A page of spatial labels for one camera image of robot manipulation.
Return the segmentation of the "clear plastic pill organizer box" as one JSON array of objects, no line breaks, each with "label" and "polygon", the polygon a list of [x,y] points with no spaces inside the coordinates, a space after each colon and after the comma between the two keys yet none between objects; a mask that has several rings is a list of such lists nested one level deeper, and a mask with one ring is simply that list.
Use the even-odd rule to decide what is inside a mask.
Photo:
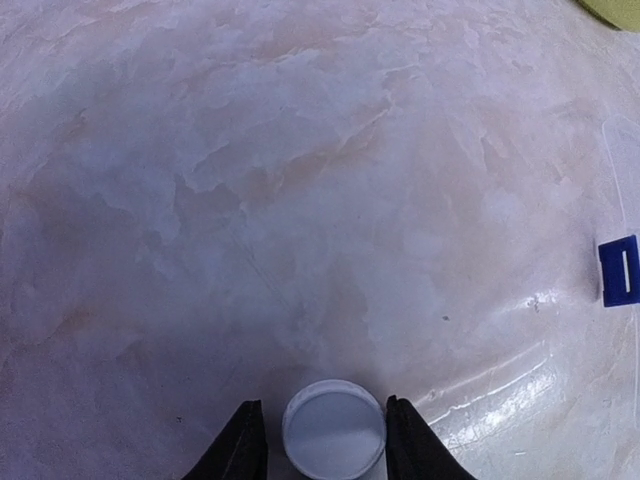
[{"label": "clear plastic pill organizer box", "polygon": [[624,236],[598,246],[602,300],[629,310],[633,330],[633,417],[639,423],[639,125],[616,115],[603,123],[605,146],[620,201]]}]

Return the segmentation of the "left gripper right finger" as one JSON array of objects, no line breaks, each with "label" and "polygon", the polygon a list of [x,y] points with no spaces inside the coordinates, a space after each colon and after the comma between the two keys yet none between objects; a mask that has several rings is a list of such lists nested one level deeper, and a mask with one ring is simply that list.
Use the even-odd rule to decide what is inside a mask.
[{"label": "left gripper right finger", "polygon": [[454,458],[412,403],[390,396],[386,402],[385,447],[389,480],[474,480]]}]

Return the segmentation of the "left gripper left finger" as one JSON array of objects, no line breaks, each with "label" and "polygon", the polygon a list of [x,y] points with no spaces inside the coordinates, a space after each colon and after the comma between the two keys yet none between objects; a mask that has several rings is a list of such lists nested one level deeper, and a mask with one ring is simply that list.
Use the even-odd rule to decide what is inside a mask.
[{"label": "left gripper left finger", "polygon": [[268,443],[260,400],[244,401],[187,480],[266,480]]}]

